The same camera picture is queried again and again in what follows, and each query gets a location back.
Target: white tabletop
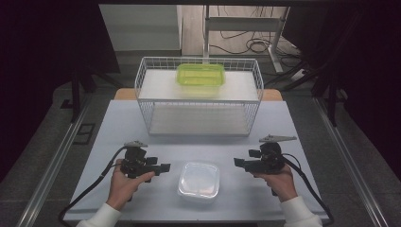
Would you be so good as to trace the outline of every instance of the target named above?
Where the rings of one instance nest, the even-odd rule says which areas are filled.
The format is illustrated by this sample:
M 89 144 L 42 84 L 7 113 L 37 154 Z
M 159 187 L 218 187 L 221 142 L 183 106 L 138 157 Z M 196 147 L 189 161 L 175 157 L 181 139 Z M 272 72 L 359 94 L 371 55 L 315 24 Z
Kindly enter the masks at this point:
M 248 137 L 224 136 L 149 136 L 138 103 L 112 100 L 97 135 L 92 152 L 82 172 L 74 197 L 94 182 L 114 153 L 124 143 L 139 140 L 148 144 L 147 157 L 156 156 L 159 164 L 171 164 L 167 173 L 143 183 L 122 213 L 122 220 L 138 222 L 188 221 L 260 221 L 284 219 L 279 200 L 266 183 L 255 179 L 243 168 L 234 166 L 234 158 L 251 160 L 248 149 L 258 149 L 259 138 L 268 134 L 297 136 L 285 101 L 261 103 Z M 279 143 L 284 153 L 297 157 L 312 187 L 317 186 L 299 140 Z M 211 204 L 185 201 L 178 193 L 180 173 L 185 163 L 198 161 L 218 166 L 220 189 Z M 108 197 L 111 171 L 92 192 L 65 216 L 66 220 L 90 218 Z M 326 218 L 302 179 L 294 173 L 298 194 L 309 209 Z

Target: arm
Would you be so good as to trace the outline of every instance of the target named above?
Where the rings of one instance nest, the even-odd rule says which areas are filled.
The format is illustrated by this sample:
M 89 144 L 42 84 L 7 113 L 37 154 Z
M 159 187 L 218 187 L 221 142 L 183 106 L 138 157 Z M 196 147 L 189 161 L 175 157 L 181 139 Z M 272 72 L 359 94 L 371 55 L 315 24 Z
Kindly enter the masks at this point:
M 114 226 L 121 217 L 121 209 L 138 190 L 139 184 L 150 180 L 154 172 L 141 175 L 136 179 L 126 177 L 120 170 L 121 159 L 118 159 L 114 168 L 109 198 L 88 220 L 82 220 L 77 227 L 110 227 Z
M 292 172 L 288 165 L 285 165 L 279 174 L 253 173 L 253 175 L 265 180 L 268 186 L 277 194 L 286 219 L 285 227 L 322 226 L 319 216 L 310 212 L 305 205 L 304 199 L 298 196 Z

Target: wire basket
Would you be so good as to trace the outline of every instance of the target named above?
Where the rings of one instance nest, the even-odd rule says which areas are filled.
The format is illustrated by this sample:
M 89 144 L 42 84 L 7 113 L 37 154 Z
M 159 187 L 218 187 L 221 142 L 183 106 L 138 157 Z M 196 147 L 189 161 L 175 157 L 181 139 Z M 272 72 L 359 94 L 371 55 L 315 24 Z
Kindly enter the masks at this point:
M 183 63 L 221 64 L 225 83 L 212 91 L 183 87 L 176 82 Z M 149 134 L 250 134 L 263 80 L 254 59 L 143 58 L 135 92 Z

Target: white wall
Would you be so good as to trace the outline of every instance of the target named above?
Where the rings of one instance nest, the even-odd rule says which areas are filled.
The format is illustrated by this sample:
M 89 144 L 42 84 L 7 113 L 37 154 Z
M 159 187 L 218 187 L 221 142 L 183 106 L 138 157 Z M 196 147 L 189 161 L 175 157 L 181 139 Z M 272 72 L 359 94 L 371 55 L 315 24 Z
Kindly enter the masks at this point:
M 99 7 L 115 51 L 181 49 L 181 6 Z

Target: floor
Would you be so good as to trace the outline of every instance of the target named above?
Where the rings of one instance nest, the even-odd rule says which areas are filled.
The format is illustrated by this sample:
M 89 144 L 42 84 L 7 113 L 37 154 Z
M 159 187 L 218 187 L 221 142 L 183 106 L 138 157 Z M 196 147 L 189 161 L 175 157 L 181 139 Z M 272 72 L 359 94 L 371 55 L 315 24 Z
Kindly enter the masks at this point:
M 183 27 L 183 55 L 201 55 L 201 35 L 189 34 L 194 32 L 190 27 L 200 27 L 201 7 L 188 8 L 184 15 L 186 17 Z M 227 8 L 227 14 L 243 13 L 250 16 L 255 9 L 232 9 Z M 264 9 L 270 16 L 271 9 Z M 250 37 L 241 37 L 240 40 L 229 39 L 227 43 L 221 39 L 219 32 L 211 37 L 211 44 L 218 44 L 232 52 L 243 50 L 244 43 Z M 296 54 L 297 49 L 282 39 L 279 47 L 287 53 Z M 143 56 L 158 56 L 159 54 L 177 56 L 178 53 L 166 52 L 141 52 L 141 53 L 117 53 L 122 73 L 111 75 L 126 86 L 133 86 L 133 78 L 139 66 L 139 60 Z M 227 57 L 220 49 L 211 49 L 214 56 Z M 244 53 L 241 57 L 252 56 L 259 62 L 261 72 L 265 73 L 265 81 L 276 79 L 272 69 L 271 61 L 266 53 L 255 54 Z M 296 64 L 296 59 L 290 59 L 288 65 Z M 292 82 L 292 75 L 283 79 L 276 79 L 269 83 L 270 88 L 280 88 Z M 57 215 L 60 210 L 70 201 L 78 182 L 80 173 L 85 166 L 86 159 L 95 142 L 96 134 L 101 125 L 103 115 L 107 110 L 108 103 L 116 92 L 116 88 L 98 77 L 94 77 L 97 85 L 96 92 L 91 94 L 91 108 L 87 111 L 82 121 L 83 124 L 94 124 L 92 136 L 79 135 L 75 137 L 75 144 L 69 149 L 61 170 L 51 187 L 42 211 L 36 217 L 33 226 L 61 226 L 58 224 Z M 366 210 L 363 200 L 354 187 L 352 178 L 341 159 L 340 153 L 333 139 L 330 137 L 327 127 L 323 123 L 311 95 L 310 88 L 313 80 L 291 90 L 283 92 L 283 99 L 287 102 L 295 127 L 308 158 L 309 165 L 314 173 L 316 182 L 321 191 L 323 200 L 329 205 L 336 222 L 333 226 L 374 226 Z M 0 226 L 15 226 L 31 199 L 32 193 L 41 180 L 52 156 L 59 148 L 65 133 L 70 127 L 72 113 L 70 109 L 61 109 L 65 99 L 71 99 L 70 84 L 64 84 L 54 92 L 53 106 L 49 110 L 42 125 L 38 128 L 30 143 L 26 147 L 21 158 L 14 165 L 6 179 L 0 184 Z M 337 129 L 341 134 L 343 143 L 348 147 L 357 168 L 364 181 L 372 191 L 378 205 L 389 222 L 389 226 L 396 226 L 401 222 L 401 183 L 391 172 L 379 152 L 357 127 L 348 113 L 343 109 L 342 103 L 337 104 L 336 117 L 338 119 Z M 283 221 L 258 223 L 259 226 L 283 226 Z

